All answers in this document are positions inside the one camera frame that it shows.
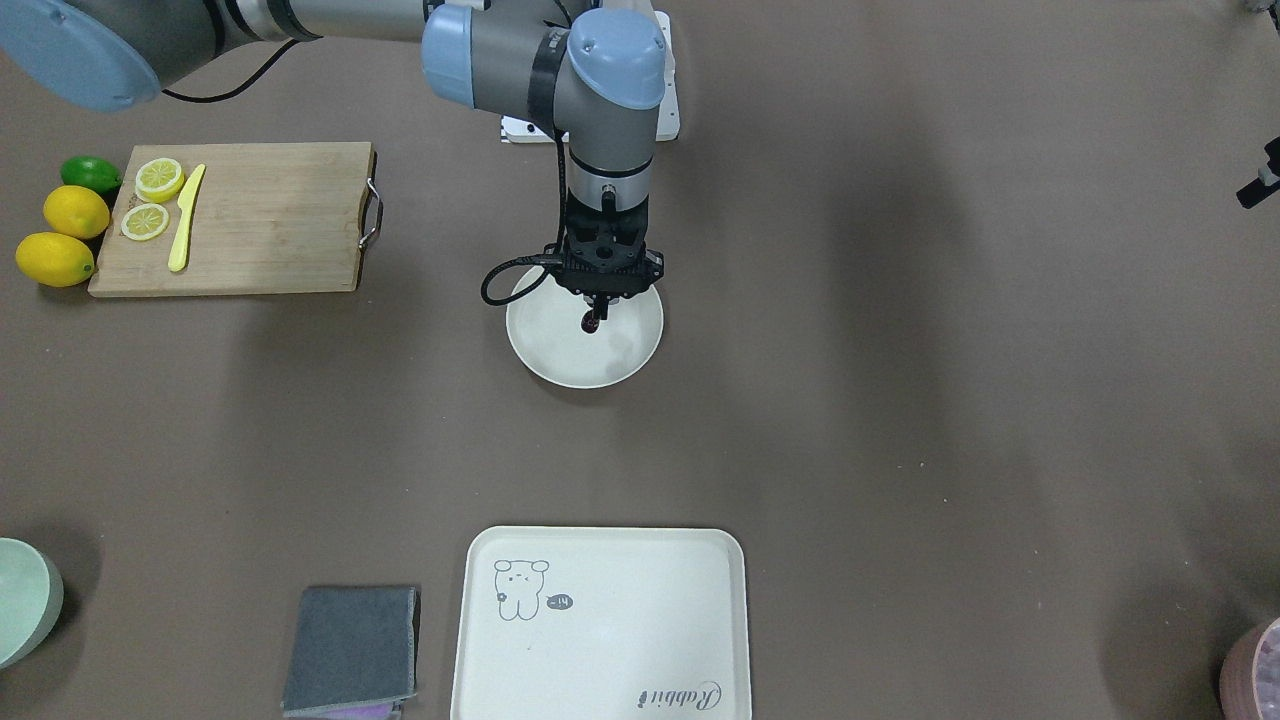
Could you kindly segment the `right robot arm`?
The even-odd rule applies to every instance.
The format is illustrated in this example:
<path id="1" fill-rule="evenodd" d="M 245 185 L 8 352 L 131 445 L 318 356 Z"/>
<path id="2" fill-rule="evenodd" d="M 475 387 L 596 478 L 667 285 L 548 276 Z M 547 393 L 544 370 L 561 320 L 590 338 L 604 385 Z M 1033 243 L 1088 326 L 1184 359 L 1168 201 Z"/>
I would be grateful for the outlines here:
<path id="1" fill-rule="evenodd" d="M 593 333 L 664 274 L 646 246 L 668 42 L 645 3 L 5 1 L 3 51 L 56 96 L 120 111 L 255 42 L 416 41 L 431 91 L 557 146 L 556 240 L 515 266 L 581 297 Z"/>

